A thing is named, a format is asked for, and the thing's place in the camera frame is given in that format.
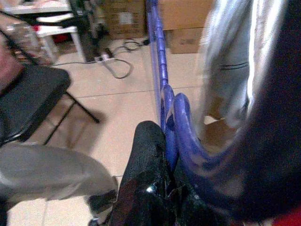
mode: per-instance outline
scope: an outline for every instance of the dark fabric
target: dark fabric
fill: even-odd
[[[140,123],[110,226],[173,225],[175,212],[166,194],[170,179],[164,150],[165,138],[160,127],[150,121]]]
[[[65,70],[27,65],[0,96],[0,110],[8,130],[6,141],[28,139],[70,82]]]
[[[179,196],[177,223],[180,226],[227,226],[227,220],[213,212],[200,199],[189,183],[179,159],[174,171],[175,183]]]
[[[174,177],[168,172],[164,152],[161,128],[140,123],[110,226],[227,226],[197,196],[181,163]]]
[[[6,226],[7,220],[7,205],[4,201],[0,200],[0,226]]]

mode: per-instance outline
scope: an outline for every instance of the beige floor tile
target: beige floor tile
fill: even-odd
[[[122,44],[121,40],[114,41],[114,46]],[[61,65],[59,68],[65,69],[70,73],[72,84],[69,91],[75,97],[89,97],[107,94],[117,94],[125,92],[137,92],[152,90],[152,75],[146,74],[143,65],[142,49],[130,53],[120,50],[117,58],[126,60],[134,66],[132,73],[124,79],[116,79],[102,64],[71,64]],[[77,62],[79,57],[77,53],[69,53],[60,56],[57,63]],[[129,66],[123,62],[115,61],[108,63],[118,77],[124,76]]]
[[[21,202],[8,212],[8,225],[41,226],[45,208],[43,199]]]
[[[87,226],[91,220],[89,207],[83,197],[47,202],[42,226]]]
[[[150,47],[142,47],[142,50],[145,73],[151,77]],[[196,74],[196,57],[197,54],[171,54],[166,49],[168,80],[173,88],[201,86],[201,76]]]
[[[156,120],[153,98],[153,92],[80,98],[79,101],[101,122],[94,123],[79,107],[74,107],[48,145],[88,154],[99,160],[112,175],[122,175],[137,124]],[[61,101],[46,123],[57,121],[56,117],[68,104],[68,100]],[[48,127],[39,128],[30,141],[40,142],[41,134],[48,133],[44,128]]]

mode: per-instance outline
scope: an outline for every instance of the white table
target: white table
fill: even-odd
[[[14,7],[5,7],[4,10],[11,14],[24,15],[36,13],[66,12],[71,11],[71,7],[69,4],[64,4],[59,1],[50,0],[44,2],[39,7],[18,5]]]

